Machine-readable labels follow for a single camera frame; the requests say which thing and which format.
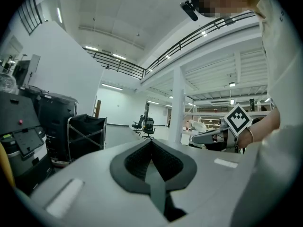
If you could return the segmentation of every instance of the black camera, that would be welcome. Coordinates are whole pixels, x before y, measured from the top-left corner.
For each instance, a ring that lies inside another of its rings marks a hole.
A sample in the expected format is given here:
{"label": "black camera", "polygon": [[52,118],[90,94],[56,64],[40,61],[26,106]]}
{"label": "black camera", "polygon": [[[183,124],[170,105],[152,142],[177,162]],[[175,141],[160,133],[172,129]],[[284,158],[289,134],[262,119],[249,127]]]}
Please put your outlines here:
{"label": "black camera", "polygon": [[190,4],[188,0],[186,2],[180,3],[180,7],[187,13],[188,16],[190,16],[193,21],[198,20],[198,16],[194,12],[195,8]]}

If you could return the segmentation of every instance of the railing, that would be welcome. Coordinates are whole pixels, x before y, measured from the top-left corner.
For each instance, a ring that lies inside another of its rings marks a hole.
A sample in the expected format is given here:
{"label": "railing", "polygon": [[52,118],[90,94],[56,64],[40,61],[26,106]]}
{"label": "railing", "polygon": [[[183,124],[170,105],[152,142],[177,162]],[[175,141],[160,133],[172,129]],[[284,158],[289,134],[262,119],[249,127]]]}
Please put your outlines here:
{"label": "railing", "polygon": [[124,73],[139,80],[144,77],[145,69],[140,66],[137,66],[129,61],[118,59],[111,54],[106,54],[87,48],[83,49],[86,50],[87,53],[92,56],[92,58],[101,63],[101,65],[107,69]]}
{"label": "railing", "polygon": [[18,8],[18,14],[29,35],[42,23],[36,0],[25,0]]}
{"label": "railing", "polygon": [[190,33],[179,42],[175,43],[172,47],[170,47],[165,53],[163,53],[158,59],[156,59],[147,69],[145,75],[150,73],[154,68],[158,67],[161,63],[168,60],[178,51],[181,51],[184,47],[188,46],[189,44],[193,43],[197,39],[207,36],[211,32],[218,30],[222,27],[229,26],[234,24],[237,21],[242,19],[246,19],[249,17],[253,17],[255,14],[253,12],[247,12],[243,14],[239,14],[233,17],[227,18],[218,18],[214,21],[204,25],[201,28],[198,28],[194,32]]}

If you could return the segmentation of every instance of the yellow object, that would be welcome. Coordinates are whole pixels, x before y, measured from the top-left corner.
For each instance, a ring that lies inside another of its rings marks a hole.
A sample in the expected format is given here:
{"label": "yellow object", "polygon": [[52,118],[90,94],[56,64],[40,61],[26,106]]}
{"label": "yellow object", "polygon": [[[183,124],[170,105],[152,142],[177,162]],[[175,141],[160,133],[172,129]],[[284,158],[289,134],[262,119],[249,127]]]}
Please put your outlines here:
{"label": "yellow object", "polygon": [[8,159],[8,155],[5,152],[4,147],[2,146],[2,144],[0,143],[0,166],[4,172],[4,175],[6,176],[9,184],[12,187],[15,187],[15,179],[14,179],[14,175],[13,172],[10,168],[10,164],[9,164],[9,159]]}

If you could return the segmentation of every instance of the office chair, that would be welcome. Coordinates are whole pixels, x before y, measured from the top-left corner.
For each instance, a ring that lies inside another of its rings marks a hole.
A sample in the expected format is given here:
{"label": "office chair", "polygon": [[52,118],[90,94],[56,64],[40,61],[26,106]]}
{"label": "office chair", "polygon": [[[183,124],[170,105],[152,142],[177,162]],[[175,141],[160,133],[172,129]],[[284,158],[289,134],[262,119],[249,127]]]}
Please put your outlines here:
{"label": "office chair", "polygon": [[154,120],[152,118],[147,118],[145,121],[145,128],[143,128],[143,132],[147,133],[147,135],[143,135],[142,138],[150,138],[153,139],[150,134],[154,134],[156,129],[153,128]]}
{"label": "office chair", "polygon": [[138,129],[141,129],[142,128],[142,122],[143,122],[143,115],[140,116],[140,120],[138,123],[136,123],[134,121],[134,124],[132,124],[132,127],[134,127],[134,131],[136,134],[140,135],[141,133],[138,132]]}

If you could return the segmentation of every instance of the white column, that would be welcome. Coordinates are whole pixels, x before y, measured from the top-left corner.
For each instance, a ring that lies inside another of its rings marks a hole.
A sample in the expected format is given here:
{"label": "white column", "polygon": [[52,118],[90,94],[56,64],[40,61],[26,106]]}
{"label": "white column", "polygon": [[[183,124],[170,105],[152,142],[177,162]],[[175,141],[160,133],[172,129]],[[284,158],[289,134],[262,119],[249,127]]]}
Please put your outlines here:
{"label": "white column", "polygon": [[181,142],[181,131],[184,112],[185,94],[185,73],[184,69],[177,67],[174,69],[173,99],[171,109],[171,122],[169,128],[169,140],[171,142]]}

